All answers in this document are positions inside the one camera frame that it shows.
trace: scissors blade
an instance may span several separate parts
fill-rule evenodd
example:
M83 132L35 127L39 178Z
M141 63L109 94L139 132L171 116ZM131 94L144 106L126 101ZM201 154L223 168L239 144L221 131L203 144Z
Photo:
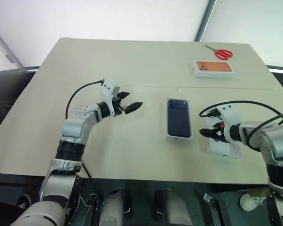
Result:
M210 48L211 50L213 50L213 51L217 51L217 49L215 49L215 48L213 48L213 47L210 47L210 46L208 46L208 45L205 45L207 48Z

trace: white sneaker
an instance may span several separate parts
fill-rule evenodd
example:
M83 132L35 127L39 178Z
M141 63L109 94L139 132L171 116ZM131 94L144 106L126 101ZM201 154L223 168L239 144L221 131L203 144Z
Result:
M246 193L240 199L240 206L244 211L251 211L262 205L265 199L266 197L253 197Z

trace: black floor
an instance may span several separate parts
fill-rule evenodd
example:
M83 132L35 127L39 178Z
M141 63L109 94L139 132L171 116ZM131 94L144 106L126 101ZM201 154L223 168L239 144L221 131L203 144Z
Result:
M234 226L257 226L270 225L267 215L266 203L251 212L244 212L239 207L239 198L246 193L226 192L214 194L211 192L209 184L202 183L180 183L180 182L160 182L160 181L140 181L140 180L115 180L115 179L95 179L98 189L105 199L109 192L117 187L126 187L132 193L133 217L125 220L124 226L140 223L155 223L150 213L153 194L156 189L170 188L179 194L187 203L189 213L195 226L219 226L217 211L208 206L202 199L204 193L210 194L214 199L223 199L228 207L228 212L232 225ZM82 197L87 199L93 193L93 187L87 179L83 186ZM15 205L17 198L23 193L37 193L38 188L24 188L17 186L0 186L0 202ZM72 226L81 226L87 209L80 205L74 217ZM85 220L85 226L90 225L91 211Z

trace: smartphone box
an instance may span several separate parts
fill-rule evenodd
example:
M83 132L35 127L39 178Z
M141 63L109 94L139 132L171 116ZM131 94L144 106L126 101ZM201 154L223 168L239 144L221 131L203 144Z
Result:
M202 78L232 78L236 74L228 61L195 61L193 71Z
M193 138L188 100L167 98L166 137L181 140Z

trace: shoe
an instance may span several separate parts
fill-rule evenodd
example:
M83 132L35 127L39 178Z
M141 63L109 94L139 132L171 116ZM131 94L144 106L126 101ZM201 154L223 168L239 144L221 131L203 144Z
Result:
M266 197L253 197L248 193L240 198L240 206L244 211L251 211L263 204Z
M16 206L26 210L27 208L29 208L32 205L32 201L29 195L27 194L22 194L18 199L17 199L17 203Z

